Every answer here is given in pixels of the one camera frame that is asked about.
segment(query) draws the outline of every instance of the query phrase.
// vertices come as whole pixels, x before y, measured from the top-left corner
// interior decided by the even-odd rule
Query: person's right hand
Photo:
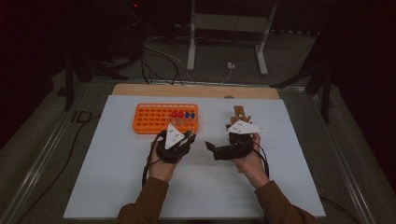
[[[253,134],[253,141],[256,143],[253,144],[253,148],[258,153],[260,153],[260,139],[257,133]],[[250,152],[245,158],[233,159],[232,161],[255,189],[264,186],[270,181],[262,166],[262,158],[254,151]]]

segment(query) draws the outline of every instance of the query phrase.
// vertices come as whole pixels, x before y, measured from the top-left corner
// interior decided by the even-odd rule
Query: hand
[[[154,146],[154,150],[151,154],[151,160],[149,163],[153,163],[160,159],[157,156],[157,146],[158,143]],[[148,167],[148,177],[161,179],[166,183],[168,183],[172,178],[176,165],[177,163],[167,163],[164,161],[157,161]]]
[[[260,136],[253,134],[253,149],[260,153]],[[232,160],[255,189],[267,184],[270,180],[262,166],[262,158],[255,152],[250,152],[245,158]]]

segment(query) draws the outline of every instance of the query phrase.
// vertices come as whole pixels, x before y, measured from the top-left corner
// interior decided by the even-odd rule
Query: dark background
[[[197,1],[197,11],[258,16],[260,1]],[[174,24],[190,22],[185,0],[148,0],[132,12],[141,24],[172,37]],[[247,7],[257,4],[254,9]],[[0,3],[1,139],[0,147],[29,118],[52,90],[50,79],[64,69],[66,50],[82,50],[111,61],[136,45],[114,39],[134,39],[123,32],[131,21],[126,1],[2,1]],[[396,189],[394,62],[396,3],[393,1],[282,1],[273,29],[318,35],[304,69],[321,60],[335,64],[332,83],[358,122],[375,157]]]

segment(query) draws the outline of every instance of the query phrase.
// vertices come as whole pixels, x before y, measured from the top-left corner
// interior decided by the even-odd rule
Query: table
[[[234,99],[221,99],[227,95]],[[205,140],[219,146],[227,144],[222,123],[229,122],[234,105],[243,105],[253,122],[264,126],[262,146],[270,176],[285,195],[314,216],[325,216],[286,107],[276,90],[121,84],[107,100],[65,218],[113,218],[124,204],[134,202],[154,138],[136,134],[131,127],[134,108],[143,101],[195,102],[200,108],[197,138],[191,152],[177,166],[161,218],[262,218],[247,179],[236,172],[232,162],[214,161],[211,152],[203,147]]]

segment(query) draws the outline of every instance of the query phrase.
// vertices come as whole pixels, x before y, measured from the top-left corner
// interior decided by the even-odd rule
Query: power cable
[[[69,151],[69,155],[67,156],[66,163],[65,163],[64,166],[62,167],[61,171],[60,171],[60,172],[55,176],[55,178],[52,180],[52,182],[44,189],[44,191],[39,195],[39,197],[32,203],[32,205],[30,205],[30,207],[26,210],[26,212],[24,212],[24,214],[19,218],[19,220],[18,220],[18,222],[17,222],[18,224],[20,224],[20,223],[26,218],[26,216],[32,211],[32,209],[37,205],[37,203],[44,197],[44,195],[52,188],[52,186],[56,183],[56,181],[57,181],[57,180],[59,179],[59,177],[62,175],[62,173],[64,172],[64,169],[66,169],[67,165],[69,164],[69,162],[70,162],[70,160],[71,160],[71,158],[72,158],[73,151],[74,151],[74,149],[75,149],[75,145],[76,145],[76,142],[77,142],[77,139],[78,139],[78,135],[79,135],[79,133],[81,132],[82,128],[83,128],[86,124],[90,123],[92,120],[94,120],[94,119],[99,119],[99,118],[100,118],[100,116],[90,118],[88,121],[82,123],[82,124],[79,126],[78,131],[77,131],[77,133],[76,133],[76,135],[75,135],[75,137],[74,137],[74,139],[73,139],[72,146],[70,147],[70,151]]]
[[[161,137],[161,134],[163,134],[163,132],[166,132],[166,131],[162,131],[162,132],[158,133],[157,136],[155,136],[154,141],[151,143],[151,149],[150,149],[149,154],[148,154],[148,161],[146,162],[146,166],[143,169],[142,188],[146,184],[146,180],[147,180],[147,176],[148,176],[148,171],[149,171],[150,165],[153,165],[154,163],[156,163],[158,161],[161,161],[163,159],[163,158],[160,158],[159,160],[150,163],[152,153],[154,152],[154,148],[157,145],[158,139]]]
[[[352,214],[350,214],[343,206],[339,205],[338,203],[335,203],[323,196],[319,195],[319,198],[321,201],[323,201],[324,203],[327,203],[329,205],[331,205],[332,207],[338,209],[339,211],[341,211],[342,213],[344,213],[345,215],[347,215],[348,217],[350,217],[350,219],[352,219],[356,224],[361,224],[355,217],[352,216]]]
[[[149,85],[152,83],[151,74],[153,74],[154,76],[156,76],[156,77],[158,77],[159,79],[165,81],[166,83],[173,85],[171,82],[169,82],[168,80],[166,80],[164,77],[161,77],[161,76],[158,75],[154,70],[152,70],[152,68],[151,68],[151,67],[149,66],[149,64],[147,63],[146,54],[148,54],[148,53],[143,53],[143,54],[142,54],[142,57],[141,57],[141,62],[142,62],[142,75],[143,75],[144,79],[146,80],[146,82],[147,82]],[[147,80],[147,78],[146,78],[146,75],[145,75],[145,72],[144,72],[144,67],[147,67],[147,69],[149,70],[148,78],[150,79],[150,82],[148,82],[148,80]]]
[[[247,69],[248,69],[248,71],[260,81],[260,85],[263,85],[263,84],[262,84],[262,78],[263,78],[264,76],[262,76],[262,75],[260,75],[260,74],[256,74],[256,73],[253,71],[253,69],[250,67],[249,64],[247,64],[246,62],[243,62],[243,61],[239,61],[239,60],[236,60],[235,63],[241,63],[241,64],[243,64],[244,66],[246,66]]]
[[[159,58],[163,58],[163,59],[167,60],[168,62],[170,62],[170,63],[174,66],[174,68],[175,68],[175,70],[176,70],[176,73],[175,73],[174,77],[172,78],[172,82],[169,82],[169,81],[167,81],[165,78],[163,78],[163,77],[159,76],[157,73],[155,73],[155,72],[149,67],[149,65],[148,65],[148,63],[147,63],[147,61],[146,61],[146,58],[142,58],[141,60],[144,60],[145,66],[146,66],[154,75],[156,75],[157,77],[159,77],[160,79],[166,81],[167,83],[169,83],[169,84],[171,84],[171,85],[174,85],[174,84],[175,84],[175,80],[178,78],[180,84],[183,85],[183,82],[182,82],[181,76],[180,76],[180,71],[179,71],[177,65],[172,61],[172,59],[169,57],[168,54],[162,53],[162,52],[160,52],[160,51],[158,51],[158,50],[156,50],[156,49],[152,49],[152,48],[150,48],[150,47],[149,47],[147,44],[145,44],[145,43],[143,43],[142,50],[143,50],[143,54],[147,54],[147,55],[150,55],[150,56],[159,57]],[[142,75],[144,76],[144,79],[147,80],[143,68],[142,68]]]
[[[191,78],[190,73],[189,73],[189,70],[187,69],[187,65],[184,64],[180,59],[178,59],[177,57],[172,56],[172,55],[170,55],[170,54],[166,54],[166,53],[160,52],[160,51],[158,51],[158,50],[156,50],[156,49],[153,49],[153,48],[151,48],[149,45],[147,45],[146,43],[143,43],[143,44],[146,46],[146,48],[155,50],[155,51],[157,51],[157,52],[159,52],[159,53],[161,53],[161,54],[163,54],[163,55],[166,55],[166,56],[168,56],[169,58],[172,58],[172,59],[176,60],[178,63],[180,63],[181,65],[183,65],[183,68],[185,69],[186,74],[187,74],[187,77],[189,78],[189,80],[190,80],[191,82],[193,82],[194,84],[199,85],[195,80],[193,80],[193,79]]]
[[[241,142],[241,141],[235,141],[235,143],[247,146],[248,144]],[[260,153],[260,151],[257,151],[256,149],[252,148],[251,151],[256,153],[261,159],[262,162],[264,163],[264,171],[267,174],[268,178],[270,177],[270,167],[268,164],[268,160],[267,160],[267,156],[265,155],[264,149],[260,146],[260,144],[255,143],[252,139],[251,139],[251,143],[259,146],[259,148],[261,149],[262,153],[264,154],[264,156]]]
[[[216,86],[220,86],[221,84],[223,84],[224,82],[228,81],[228,79],[230,79],[231,77],[231,73],[233,72],[233,69],[230,68],[230,73],[228,74],[228,76],[221,82],[219,82],[218,84],[216,84]]]

